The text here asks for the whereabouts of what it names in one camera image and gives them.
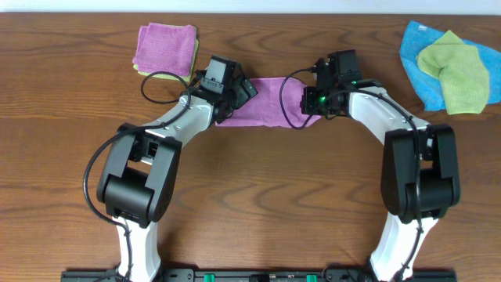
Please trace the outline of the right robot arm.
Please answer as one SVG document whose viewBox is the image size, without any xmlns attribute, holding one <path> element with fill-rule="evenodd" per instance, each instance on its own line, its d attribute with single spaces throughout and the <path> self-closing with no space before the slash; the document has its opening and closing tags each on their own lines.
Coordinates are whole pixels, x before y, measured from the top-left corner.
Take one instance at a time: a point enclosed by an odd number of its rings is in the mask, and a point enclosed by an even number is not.
<svg viewBox="0 0 501 282">
<path fill-rule="evenodd" d="M 453 129 L 432 125 L 397 104 L 382 84 L 365 79 L 355 50 L 333 52 L 309 68 L 316 84 L 301 98 L 303 114 L 344 116 L 363 124 L 383 145 L 380 192 L 384 230 L 359 281 L 454 281 L 453 271 L 414 270 L 426 235 L 460 199 Z"/>
</svg>

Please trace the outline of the purple microfiber cloth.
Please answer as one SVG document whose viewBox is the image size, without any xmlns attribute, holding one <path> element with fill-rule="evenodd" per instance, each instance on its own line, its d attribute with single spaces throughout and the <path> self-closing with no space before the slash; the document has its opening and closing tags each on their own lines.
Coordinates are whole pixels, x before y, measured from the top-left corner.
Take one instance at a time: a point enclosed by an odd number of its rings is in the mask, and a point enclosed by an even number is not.
<svg viewBox="0 0 501 282">
<path fill-rule="evenodd" d="M 283 116 L 279 102 L 279 90 L 285 77 L 252 78 L 250 81 L 257 89 L 258 94 L 234 110 L 232 117 L 226 119 L 219 127 L 283 127 L 290 128 Z M 301 113 L 301 97 L 306 84 L 296 78 L 289 78 L 283 87 L 283 106 L 290 122 L 300 127 L 308 115 Z"/>
</svg>

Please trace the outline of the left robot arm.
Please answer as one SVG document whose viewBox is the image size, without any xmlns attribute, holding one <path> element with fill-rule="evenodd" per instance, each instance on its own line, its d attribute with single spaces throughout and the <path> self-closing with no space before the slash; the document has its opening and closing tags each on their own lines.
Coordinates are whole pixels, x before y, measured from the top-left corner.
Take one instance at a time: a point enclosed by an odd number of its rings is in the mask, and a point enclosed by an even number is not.
<svg viewBox="0 0 501 282">
<path fill-rule="evenodd" d="M 106 206 L 103 218 L 123 233 L 116 281 L 154 280 L 160 268 L 157 222 L 170 204 L 182 148 L 257 94 L 244 74 L 219 82 L 203 70 L 166 114 L 142 126 L 124 123 L 104 143 L 110 152 L 96 197 Z"/>
</svg>

